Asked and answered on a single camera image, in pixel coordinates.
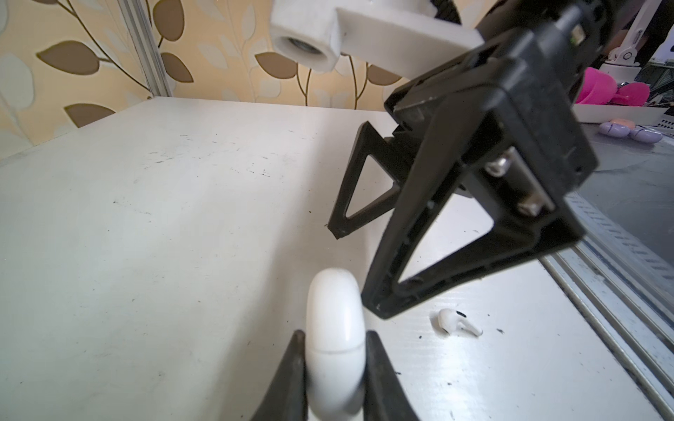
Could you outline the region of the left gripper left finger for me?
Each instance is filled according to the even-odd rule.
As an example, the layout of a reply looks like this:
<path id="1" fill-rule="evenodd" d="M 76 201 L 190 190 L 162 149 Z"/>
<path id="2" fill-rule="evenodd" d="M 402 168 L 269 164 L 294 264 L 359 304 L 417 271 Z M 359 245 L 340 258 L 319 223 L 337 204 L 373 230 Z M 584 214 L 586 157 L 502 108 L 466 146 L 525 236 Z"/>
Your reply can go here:
<path id="1" fill-rule="evenodd" d="M 253 421 L 308 419 L 303 331 L 296 330 L 291 335 L 270 386 L 251 419 Z"/>

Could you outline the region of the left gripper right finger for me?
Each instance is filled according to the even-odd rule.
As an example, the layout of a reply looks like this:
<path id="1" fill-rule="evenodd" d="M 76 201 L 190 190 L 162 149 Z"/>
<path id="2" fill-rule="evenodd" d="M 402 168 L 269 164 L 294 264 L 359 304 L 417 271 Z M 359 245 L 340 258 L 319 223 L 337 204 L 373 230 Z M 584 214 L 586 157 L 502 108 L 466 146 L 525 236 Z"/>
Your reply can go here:
<path id="1" fill-rule="evenodd" d="M 365 344 L 363 419 L 419 420 L 379 335 L 375 331 L 367 331 Z"/>

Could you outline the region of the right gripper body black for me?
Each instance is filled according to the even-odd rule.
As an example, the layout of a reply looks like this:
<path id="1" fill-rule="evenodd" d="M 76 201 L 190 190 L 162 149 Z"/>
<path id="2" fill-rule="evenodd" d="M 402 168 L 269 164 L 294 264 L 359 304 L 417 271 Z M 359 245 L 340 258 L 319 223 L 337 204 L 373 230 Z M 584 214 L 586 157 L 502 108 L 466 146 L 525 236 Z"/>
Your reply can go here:
<path id="1" fill-rule="evenodd" d="M 573 137 L 583 71 L 626 21 L 624 1 L 500 1 L 477 27 L 482 46 L 385 101 L 394 133 L 422 137 L 435 119 L 473 133 L 490 118 L 513 137 Z"/>

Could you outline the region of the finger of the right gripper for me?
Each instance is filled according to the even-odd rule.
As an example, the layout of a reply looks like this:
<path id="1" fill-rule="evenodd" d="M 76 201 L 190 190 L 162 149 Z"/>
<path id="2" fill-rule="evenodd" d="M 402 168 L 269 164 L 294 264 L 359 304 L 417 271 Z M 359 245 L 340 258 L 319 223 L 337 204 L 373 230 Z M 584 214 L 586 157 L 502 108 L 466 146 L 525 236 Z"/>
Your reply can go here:
<path id="1" fill-rule="evenodd" d="M 394 208 L 414 163 L 416 143 L 396 130 L 383 137 L 363 123 L 349 157 L 328 229 L 344 238 Z"/>
<path id="2" fill-rule="evenodd" d="M 442 292 L 571 247 L 584 227 L 566 202 L 598 161 L 564 99 L 474 87 L 443 100 L 371 263 L 362 299 L 390 319 Z M 491 230 L 409 278 L 405 267 L 464 186 Z"/>

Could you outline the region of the white earbud charging case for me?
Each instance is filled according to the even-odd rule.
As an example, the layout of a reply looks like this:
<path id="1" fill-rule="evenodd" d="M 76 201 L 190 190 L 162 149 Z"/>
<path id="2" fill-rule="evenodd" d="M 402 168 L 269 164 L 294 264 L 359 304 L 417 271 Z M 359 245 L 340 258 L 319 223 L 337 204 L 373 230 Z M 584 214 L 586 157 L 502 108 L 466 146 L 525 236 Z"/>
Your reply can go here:
<path id="1" fill-rule="evenodd" d="M 306 394 L 320 420 L 352 419 L 363 405 L 366 329 L 359 285 L 349 271 L 312 279 L 306 311 Z"/>

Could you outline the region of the white earbud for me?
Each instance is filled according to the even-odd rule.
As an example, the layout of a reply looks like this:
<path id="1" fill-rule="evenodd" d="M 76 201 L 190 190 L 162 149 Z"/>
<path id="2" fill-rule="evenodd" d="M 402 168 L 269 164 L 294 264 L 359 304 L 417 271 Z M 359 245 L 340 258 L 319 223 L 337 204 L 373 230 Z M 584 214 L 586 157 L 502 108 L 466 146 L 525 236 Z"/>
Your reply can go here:
<path id="1" fill-rule="evenodd" d="M 463 329 L 475 337 L 483 335 L 484 331 L 475 325 L 467 316 L 459 310 L 446 308 L 438 312 L 438 325 L 447 334 L 452 334 Z"/>

